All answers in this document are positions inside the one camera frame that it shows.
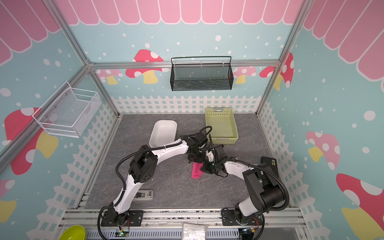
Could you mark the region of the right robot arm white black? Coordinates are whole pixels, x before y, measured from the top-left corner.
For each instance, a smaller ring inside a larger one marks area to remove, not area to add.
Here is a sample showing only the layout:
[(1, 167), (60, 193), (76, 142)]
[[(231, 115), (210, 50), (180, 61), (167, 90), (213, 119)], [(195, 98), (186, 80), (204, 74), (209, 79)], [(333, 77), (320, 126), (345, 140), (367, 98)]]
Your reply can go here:
[(199, 147), (207, 148), (201, 171), (222, 178), (233, 175), (245, 181), (249, 197), (229, 211), (239, 225), (248, 224), (252, 217), (262, 217), (263, 213), (282, 211), (288, 207), (289, 192), (272, 168), (274, 159), (267, 158), (270, 163), (254, 165), (237, 158), (229, 158), (224, 146), (214, 146), (211, 137), (206, 138)]

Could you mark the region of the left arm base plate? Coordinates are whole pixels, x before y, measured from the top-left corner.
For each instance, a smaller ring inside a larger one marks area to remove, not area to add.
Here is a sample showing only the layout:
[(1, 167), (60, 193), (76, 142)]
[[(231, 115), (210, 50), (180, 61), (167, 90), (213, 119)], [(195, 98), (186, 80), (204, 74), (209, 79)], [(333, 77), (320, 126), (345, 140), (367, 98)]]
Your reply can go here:
[(102, 215), (102, 227), (140, 227), (144, 211), (127, 211), (118, 214), (114, 209), (106, 210)]

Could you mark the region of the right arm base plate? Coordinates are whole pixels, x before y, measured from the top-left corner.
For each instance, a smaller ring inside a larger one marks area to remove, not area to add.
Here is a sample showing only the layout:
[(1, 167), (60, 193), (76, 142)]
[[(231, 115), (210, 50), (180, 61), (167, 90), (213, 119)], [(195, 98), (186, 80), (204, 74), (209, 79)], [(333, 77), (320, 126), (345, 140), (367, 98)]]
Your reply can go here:
[(244, 216), (238, 209), (223, 208), (221, 217), (223, 226), (261, 226), (265, 222), (262, 215)]

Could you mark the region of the green perforated plastic basket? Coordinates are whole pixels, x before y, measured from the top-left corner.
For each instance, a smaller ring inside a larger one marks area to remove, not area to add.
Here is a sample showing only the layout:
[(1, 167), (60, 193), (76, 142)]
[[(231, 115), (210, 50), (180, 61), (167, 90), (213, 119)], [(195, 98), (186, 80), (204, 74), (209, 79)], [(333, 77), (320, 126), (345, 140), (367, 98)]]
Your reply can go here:
[(232, 108), (206, 108), (206, 125), (213, 129), (210, 133), (213, 144), (233, 145), (239, 138)]

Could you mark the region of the pink paper napkin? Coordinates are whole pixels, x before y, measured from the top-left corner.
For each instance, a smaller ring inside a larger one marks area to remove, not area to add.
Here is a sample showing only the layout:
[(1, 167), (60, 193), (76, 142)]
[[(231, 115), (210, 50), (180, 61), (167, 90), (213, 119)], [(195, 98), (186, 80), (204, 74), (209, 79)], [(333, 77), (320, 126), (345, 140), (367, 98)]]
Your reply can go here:
[(202, 166), (202, 163), (193, 163), (191, 178), (199, 179), (203, 175), (203, 172), (201, 171)]

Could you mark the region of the white plastic tub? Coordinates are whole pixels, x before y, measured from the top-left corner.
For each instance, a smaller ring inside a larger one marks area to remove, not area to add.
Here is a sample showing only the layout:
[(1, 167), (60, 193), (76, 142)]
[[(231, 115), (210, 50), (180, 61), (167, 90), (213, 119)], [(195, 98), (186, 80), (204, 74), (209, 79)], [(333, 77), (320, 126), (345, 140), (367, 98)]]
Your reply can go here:
[(166, 146), (175, 141), (177, 122), (172, 120), (159, 120), (155, 123), (149, 145), (151, 148)]

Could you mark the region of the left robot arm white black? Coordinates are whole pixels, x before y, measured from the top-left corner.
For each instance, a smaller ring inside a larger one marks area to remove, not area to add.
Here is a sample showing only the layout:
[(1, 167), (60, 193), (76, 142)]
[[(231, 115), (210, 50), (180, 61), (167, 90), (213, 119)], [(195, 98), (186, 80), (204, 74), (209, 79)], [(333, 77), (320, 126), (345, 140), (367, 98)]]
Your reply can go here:
[(115, 173), (123, 188), (109, 206), (100, 210), (98, 226), (121, 227), (130, 223), (129, 210), (134, 197), (141, 186), (153, 178), (157, 165), (162, 161), (184, 154), (188, 155), (189, 162), (202, 164), (208, 160), (211, 152), (208, 137), (212, 129), (211, 126), (204, 127), (195, 134), (181, 135), (178, 140), (160, 147), (143, 145), (137, 152), (120, 160)]

